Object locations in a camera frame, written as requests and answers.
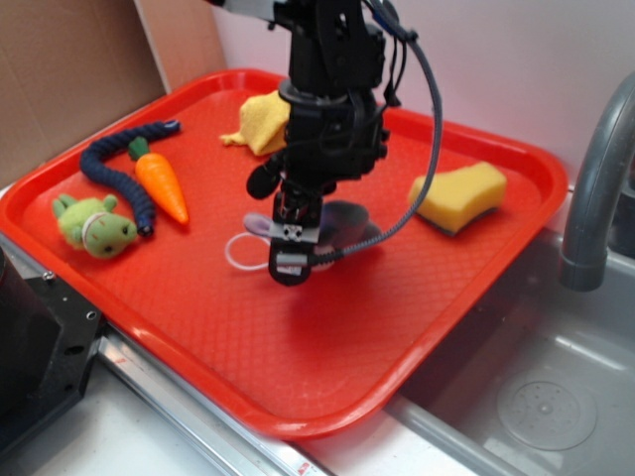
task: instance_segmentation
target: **sink basin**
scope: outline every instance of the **sink basin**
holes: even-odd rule
[[[603,286],[576,293],[559,245],[534,240],[388,407],[482,474],[635,467],[635,262],[611,254]]]

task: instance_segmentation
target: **sink drain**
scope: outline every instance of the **sink drain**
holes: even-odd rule
[[[498,393],[503,426],[523,443],[538,449],[573,448],[593,432],[595,401],[581,385],[547,371],[529,371],[505,382]]]

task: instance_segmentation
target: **tray rim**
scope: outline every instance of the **tray rim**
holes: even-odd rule
[[[14,240],[42,265],[67,280],[86,298],[98,305],[104,311],[104,314],[111,313],[111,310],[121,311],[118,308],[119,304],[106,303],[104,305],[101,302],[102,299],[100,299],[96,286],[90,280],[78,274],[70,265],[43,246],[38,240],[28,235],[15,222],[15,218],[19,215],[21,207],[25,205],[31,190],[34,188],[41,190],[43,189],[43,184],[52,186],[60,179],[76,173],[80,151],[87,147],[95,138],[144,122],[169,118],[167,116],[174,113],[171,109],[175,110],[175,106],[172,104],[175,96],[179,96],[186,104],[192,104],[201,97],[205,97],[208,93],[233,88],[261,89],[262,85],[259,81],[265,80],[275,85],[281,79],[282,76],[280,75],[251,68],[229,69],[211,73],[116,121],[17,180],[0,198],[0,231]],[[181,110],[185,107],[187,106],[180,103],[176,110]],[[404,109],[389,110],[385,117],[387,128],[411,138],[417,138],[415,135],[418,136],[420,133],[429,135],[432,131],[432,118],[416,112]],[[239,420],[258,431],[272,436],[283,439],[326,436],[346,428],[358,420],[369,417],[385,405],[406,378],[425,360],[435,346],[443,340],[445,335],[451,331],[453,326],[460,321],[462,316],[482,296],[484,290],[477,281],[480,282],[485,279],[487,282],[493,283],[540,232],[549,218],[562,205],[567,195],[569,186],[567,174],[560,161],[551,153],[520,141],[444,121],[444,147],[455,151],[457,147],[463,149],[492,146],[503,147],[510,154],[514,154],[520,159],[522,157],[532,158],[531,167],[527,164],[524,165],[523,161],[519,161],[515,164],[519,169],[513,170],[522,170],[524,172],[523,175],[529,177],[537,186],[543,199],[540,208],[532,215],[532,219],[519,228],[510,241],[499,249],[492,260],[481,269],[477,275],[478,280],[475,279],[466,286],[460,294],[461,299],[455,299],[442,312],[440,318],[432,322],[426,333],[417,337],[415,343],[406,350],[403,358],[395,362],[375,386],[355,404],[326,416],[304,418],[303,420],[275,416],[260,404],[242,394],[231,382],[223,379],[213,369],[192,361],[189,356],[184,355],[178,348],[171,346],[166,341],[167,339],[152,339],[150,343],[142,342],[140,335],[135,335],[135,332],[121,328],[119,330],[123,330],[124,334],[132,337],[164,364],[169,365],[167,362],[177,364],[176,367],[178,368],[174,368],[172,365],[170,367]],[[187,375],[182,373],[182,368],[188,369]],[[217,400],[216,396],[219,386],[226,390],[235,389],[237,392],[224,392],[222,398]]]

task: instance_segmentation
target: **gray faucet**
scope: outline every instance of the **gray faucet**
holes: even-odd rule
[[[572,290],[599,288],[607,245],[635,256],[634,155],[635,72],[606,105],[577,177],[560,251],[560,281]]]

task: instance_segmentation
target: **white string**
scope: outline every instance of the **white string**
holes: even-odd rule
[[[233,266],[234,268],[240,270],[240,271],[260,271],[260,270],[264,270],[269,266],[269,263],[261,263],[259,265],[243,265],[241,263],[238,263],[236,260],[233,259],[233,257],[231,256],[231,247],[232,245],[242,239],[242,238],[247,238],[247,237],[252,237],[252,238],[258,238],[259,240],[263,241],[267,246],[270,246],[269,240],[267,238],[264,238],[262,236],[258,236],[258,235],[254,235],[252,233],[249,232],[244,232],[244,233],[239,233],[236,236],[234,236],[233,238],[231,238],[227,244],[225,245],[225,259],[229,262],[229,264],[231,266]]]

